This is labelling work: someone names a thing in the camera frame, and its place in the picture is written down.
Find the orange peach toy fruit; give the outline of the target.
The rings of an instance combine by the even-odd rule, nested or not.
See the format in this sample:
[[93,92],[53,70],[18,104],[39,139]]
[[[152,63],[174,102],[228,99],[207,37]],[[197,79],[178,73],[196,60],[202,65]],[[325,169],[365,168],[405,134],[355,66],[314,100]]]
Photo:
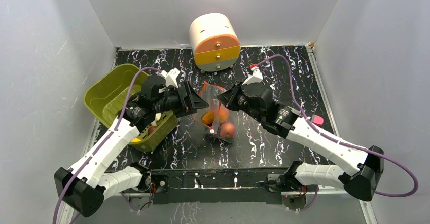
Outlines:
[[224,108],[220,108],[218,111],[218,118],[219,118],[219,123],[223,124],[226,123],[229,119],[230,116],[230,112],[227,109]]

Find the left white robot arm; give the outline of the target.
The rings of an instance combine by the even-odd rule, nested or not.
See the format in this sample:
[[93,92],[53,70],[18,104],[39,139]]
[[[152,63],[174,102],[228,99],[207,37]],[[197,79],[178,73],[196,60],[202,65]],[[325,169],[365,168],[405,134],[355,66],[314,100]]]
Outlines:
[[117,155],[156,119],[156,114],[172,112],[176,117],[196,113],[208,108],[191,87],[189,81],[176,85],[168,83],[165,76],[147,77],[140,91],[132,93],[127,88],[122,109],[102,138],[72,166],[60,167],[54,174],[58,201],[80,215],[93,215],[111,196],[127,189],[145,192],[151,187],[151,173],[138,163],[133,163],[115,173],[106,173]]

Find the clear zip bag orange zipper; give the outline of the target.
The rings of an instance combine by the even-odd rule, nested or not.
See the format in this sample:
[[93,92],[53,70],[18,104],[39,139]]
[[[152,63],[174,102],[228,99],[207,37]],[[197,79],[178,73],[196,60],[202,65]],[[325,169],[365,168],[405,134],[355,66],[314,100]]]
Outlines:
[[218,100],[218,95],[224,92],[226,89],[221,86],[203,82],[198,95],[208,103],[209,107],[197,110],[192,114],[192,118],[206,139],[233,144],[238,122],[233,112],[226,109]]

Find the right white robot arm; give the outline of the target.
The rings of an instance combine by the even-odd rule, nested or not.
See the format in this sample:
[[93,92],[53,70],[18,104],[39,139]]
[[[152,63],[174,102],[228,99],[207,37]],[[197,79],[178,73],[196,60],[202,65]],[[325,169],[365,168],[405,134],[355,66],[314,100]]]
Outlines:
[[341,138],[316,125],[310,126],[300,112],[277,103],[272,89],[263,83],[236,82],[217,99],[228,110],[245,112],[269,133],[299,143],[333,162],[331,166],[294,163],[285,174],[289,189],[297,191],[305,185],[332,186],[362,201],[373,199],[383,173],[381,148],[341,145]]

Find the brown toy kiwi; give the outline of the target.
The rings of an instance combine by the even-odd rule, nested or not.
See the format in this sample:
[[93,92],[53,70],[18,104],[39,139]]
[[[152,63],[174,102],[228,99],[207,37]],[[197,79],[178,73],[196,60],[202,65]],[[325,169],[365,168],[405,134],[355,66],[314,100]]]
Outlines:
[[207,111],[201,116],[201,122],[211,126],[214,122],[215,116],[216,114],[214,111]]

